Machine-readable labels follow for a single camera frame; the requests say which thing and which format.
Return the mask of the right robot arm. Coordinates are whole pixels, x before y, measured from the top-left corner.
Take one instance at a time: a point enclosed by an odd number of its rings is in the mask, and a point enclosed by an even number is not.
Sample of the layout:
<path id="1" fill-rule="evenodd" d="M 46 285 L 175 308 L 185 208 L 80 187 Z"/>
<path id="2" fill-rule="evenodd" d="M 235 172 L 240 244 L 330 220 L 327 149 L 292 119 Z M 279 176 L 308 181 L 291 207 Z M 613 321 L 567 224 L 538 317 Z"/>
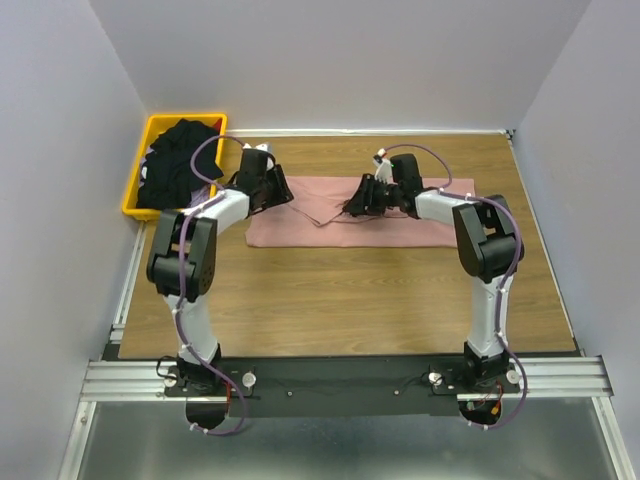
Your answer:
<path id="1" fill-rule="evenodd" d="M 416 181 L 386 184 L 365 174 L 343 212 L 380 216 L 392 208 L 454 227 L 459 261 L 472 279 L 472 323 L 459 378 L 471 391 L 485 390 L 509 369 L 508 296 L 524 256 L 522 235 L 505 199 L 420 187 Z"/>

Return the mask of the pink t shirt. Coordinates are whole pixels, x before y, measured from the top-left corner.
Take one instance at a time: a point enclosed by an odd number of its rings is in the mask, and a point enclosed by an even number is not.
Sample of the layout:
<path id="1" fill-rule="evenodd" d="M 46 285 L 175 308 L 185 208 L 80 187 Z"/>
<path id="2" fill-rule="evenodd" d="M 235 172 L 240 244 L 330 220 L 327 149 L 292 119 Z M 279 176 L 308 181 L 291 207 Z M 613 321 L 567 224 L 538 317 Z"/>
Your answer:
<path id="1" fill-rule="evenodd" d="M 454 227 L 434 220 L 415 220 L 401 211 L 381 217 L 353 217 L 342 212 L 355 193 L 357 177 L 294 176 L 289 203 L 251 219 L 246 243 L 257 248 L 423 248 L 456 246 Z"/>

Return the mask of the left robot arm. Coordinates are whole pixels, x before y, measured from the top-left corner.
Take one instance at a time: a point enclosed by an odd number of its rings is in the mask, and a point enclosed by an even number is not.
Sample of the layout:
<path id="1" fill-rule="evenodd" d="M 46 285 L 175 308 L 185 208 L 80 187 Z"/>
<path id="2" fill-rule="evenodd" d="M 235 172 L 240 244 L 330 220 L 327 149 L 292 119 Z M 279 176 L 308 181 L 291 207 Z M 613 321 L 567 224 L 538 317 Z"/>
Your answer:
<path id="1" fill-rule="evenodd" d="M 230 226 L 293 199 L 280 164 L 250 160 L 216 195 L 183 212 L 161 213 L 146 267 L 147 279 L 164 297 L 180 347 L 174 370 L 165 375 L 176 387 L 214 393 L 229 377 L 216 365 L 220 344 L 210 325 L 206 296 L 213 284 L 217 239 Z"/>

